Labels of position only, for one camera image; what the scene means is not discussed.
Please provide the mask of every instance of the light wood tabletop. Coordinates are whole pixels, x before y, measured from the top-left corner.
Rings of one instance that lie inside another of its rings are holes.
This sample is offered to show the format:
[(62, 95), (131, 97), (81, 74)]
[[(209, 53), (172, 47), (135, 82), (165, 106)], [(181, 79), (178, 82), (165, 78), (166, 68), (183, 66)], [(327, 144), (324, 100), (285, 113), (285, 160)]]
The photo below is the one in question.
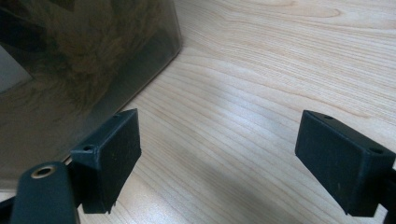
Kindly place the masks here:
[(125, 109), (142, 157), (82, 223), (381, 223), (296, 158), (304, 109), (396, 150), (396, 1), (175, 1), (183, 49)]

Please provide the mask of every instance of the wooden surface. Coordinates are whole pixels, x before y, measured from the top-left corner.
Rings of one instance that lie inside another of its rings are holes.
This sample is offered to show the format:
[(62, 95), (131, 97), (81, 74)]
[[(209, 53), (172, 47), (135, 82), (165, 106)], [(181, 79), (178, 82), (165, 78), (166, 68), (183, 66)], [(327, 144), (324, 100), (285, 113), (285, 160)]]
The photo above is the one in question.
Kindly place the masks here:
[(126, 108), (142, 158), (82, 223), (381, 223), (294, 155), (302, 111), (396, 149), (396, 2), (176, 0), (184, 49)]

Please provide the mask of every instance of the transparent plastic container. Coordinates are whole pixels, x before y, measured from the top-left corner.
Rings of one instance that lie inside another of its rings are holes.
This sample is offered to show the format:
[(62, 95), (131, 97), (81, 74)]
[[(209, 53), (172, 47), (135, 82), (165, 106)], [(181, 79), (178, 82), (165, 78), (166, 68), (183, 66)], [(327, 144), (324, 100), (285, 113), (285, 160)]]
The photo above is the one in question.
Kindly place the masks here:
[(170, 0), (0, 2), (0, 190), (69, 150), (180, 50)]

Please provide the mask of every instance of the wooden table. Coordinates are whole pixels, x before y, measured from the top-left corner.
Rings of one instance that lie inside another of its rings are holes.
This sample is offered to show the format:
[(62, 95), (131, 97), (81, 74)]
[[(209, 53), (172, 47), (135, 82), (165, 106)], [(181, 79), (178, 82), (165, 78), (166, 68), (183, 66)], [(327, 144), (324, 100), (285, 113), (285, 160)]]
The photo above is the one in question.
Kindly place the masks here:
[(184, 48), (127, 108), (143, 155), (82, 223), (381, 223), (294, 155), (304, 109), (396, 150), (396, 2), (176, 0)]

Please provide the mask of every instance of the round joint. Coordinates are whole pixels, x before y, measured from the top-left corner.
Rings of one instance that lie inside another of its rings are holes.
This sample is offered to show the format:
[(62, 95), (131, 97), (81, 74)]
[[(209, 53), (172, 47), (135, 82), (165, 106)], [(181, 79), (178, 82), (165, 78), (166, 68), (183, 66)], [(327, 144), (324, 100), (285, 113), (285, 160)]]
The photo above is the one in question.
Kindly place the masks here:
[(36, 169), (32, 172), (31, 177), (33, 179), (40, 179), (52, 175), (56, 171), (56, 166), (47, 165)]

